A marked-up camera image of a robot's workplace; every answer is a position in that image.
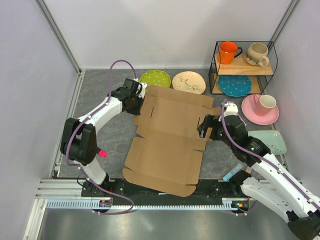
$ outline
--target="beige mug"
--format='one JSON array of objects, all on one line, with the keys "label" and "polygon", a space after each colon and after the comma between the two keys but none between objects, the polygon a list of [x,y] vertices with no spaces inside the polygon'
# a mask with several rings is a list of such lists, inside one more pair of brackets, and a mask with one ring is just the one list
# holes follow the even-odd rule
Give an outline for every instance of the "beige mug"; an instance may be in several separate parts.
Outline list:
[{"label": "beige mug", "polygon": [[250,65],[266,67],[269,65],[269,58],[267,56],[268,47],[262,43],[256,42],[248,48],[245,60]]},{"label": "beige mug", "polygon": [[277,101],[270,95],[254,95],[253,97],[254,113],[260,117],[268,114],[277,105]]}]

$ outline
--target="mint green plate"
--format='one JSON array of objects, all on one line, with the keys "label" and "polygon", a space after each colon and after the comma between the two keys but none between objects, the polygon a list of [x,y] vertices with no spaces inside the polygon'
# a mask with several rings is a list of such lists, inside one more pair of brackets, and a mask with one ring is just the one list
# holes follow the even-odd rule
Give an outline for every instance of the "mint green plate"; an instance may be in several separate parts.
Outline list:
[{"label": "mint green plate", "polygon": [[277,130],[248,131],[248,135],[261,140],[274,155],[287,152],[285,141]]},{"label": "mint green plate", "polygon": [[168,73],[161,70],[150,70],[142,74],[139,80],[140,83],[150,85],[157,85],[169,88],[171,85],[171,78]]}]

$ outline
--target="mug handle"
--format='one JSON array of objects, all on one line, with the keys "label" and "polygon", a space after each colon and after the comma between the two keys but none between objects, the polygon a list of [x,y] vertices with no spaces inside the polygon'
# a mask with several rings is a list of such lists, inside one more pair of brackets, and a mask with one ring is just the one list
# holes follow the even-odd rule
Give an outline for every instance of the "mug handle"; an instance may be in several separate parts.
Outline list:
[{"label": "mug handle", "polygon": [[238,57],[242,53],[242,47],[238,47],[238,50],[240,50],[240,52],[237,55],[234,56],[235,58]]},{"label": "mug handle", "polygon": [[253,101],[254,101],[254,105],[257,105],[258,102],[260,101],[261,96],[259,96],[258,94],[254,95]]},{"label": "mug handle", "polygon": [[261,67],[266,67],[269,65],[269,58],[267,56],[263,56],[262,59],[259,62],[259,65]]}]

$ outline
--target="white wall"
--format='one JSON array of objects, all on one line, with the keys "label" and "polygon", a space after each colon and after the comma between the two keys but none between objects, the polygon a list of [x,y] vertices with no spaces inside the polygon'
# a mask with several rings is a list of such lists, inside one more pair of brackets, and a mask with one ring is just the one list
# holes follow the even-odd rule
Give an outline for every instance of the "white wall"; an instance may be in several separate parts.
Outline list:
[{"label": "white wall", "polygon": [[277,126],[289,170],[320,196],[320,1],[303,0],[275,45],[278,69],[267,92],[279,105]]},{"label": "white wall", "polygon": [[208,68],[218,40],[269,40],[290,0],[45,2],[79,65],[108,69]]},{"label": "white wall", "polygon": [[23,238],[77,74],[33,0],[0,1],[0,239]]}]

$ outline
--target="plate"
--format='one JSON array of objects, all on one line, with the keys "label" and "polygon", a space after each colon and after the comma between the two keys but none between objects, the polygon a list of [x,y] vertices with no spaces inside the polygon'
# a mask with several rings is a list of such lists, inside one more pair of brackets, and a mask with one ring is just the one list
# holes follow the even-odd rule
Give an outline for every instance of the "plate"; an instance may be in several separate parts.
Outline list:
[{"label": "plate", "polygon": [[252,88],[247,76],[219,76],[218,86],[225,95],[240,98],[246,96]]},{"label": "plate", "polygon": [[248,135],[261,140],[274,155],[287,152],[285,141],[277,130],[248,131]]},{"label": "plate", "polygon": [[171,78],[168,73],[161,70],[150,70],[142,74],[139,80],[140,83],[146,83],[150,85],[157,85],[165,88],[169,88],[171,85]]},{"label": "plate", "polygon": [[247,96],[241,104],[242,112],[246,118],[258,125],[270,125],[273,124],[279,118],[279,108],[275,106],[270,112],[264,116],[258,116],[254,112],[254,97],[255,95]]},{"label": "plate", "polygon": [[172,86],[174,89],[194,94],[203,94],[206,90],[204,78],[194,71],[184,71],[175,75]]}]

